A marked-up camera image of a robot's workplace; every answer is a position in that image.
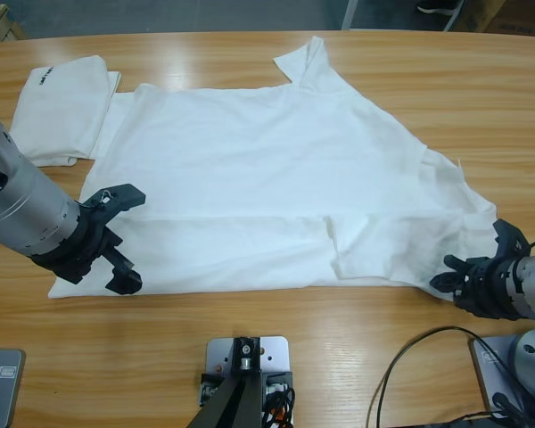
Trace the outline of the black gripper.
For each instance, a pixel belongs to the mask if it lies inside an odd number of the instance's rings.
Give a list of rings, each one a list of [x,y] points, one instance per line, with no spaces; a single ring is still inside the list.
[[[436,275],[430,286],[437,291],[453,291],[455,305],[476,317],[523,319],[507,290],[513,261],[513,258],[461,260],[449,254],[443,263],[456,272]]]
[[[91,270],[93,262],[103,256],[112,264],[112,279],[105,288],[117,294],[135,294],[142,288],[142,278],[134,264],[117,249],[122,239],[107,224],[118,210],[80,209],[75,231],[58,247],[29,258],[58,277],[78,284]]]

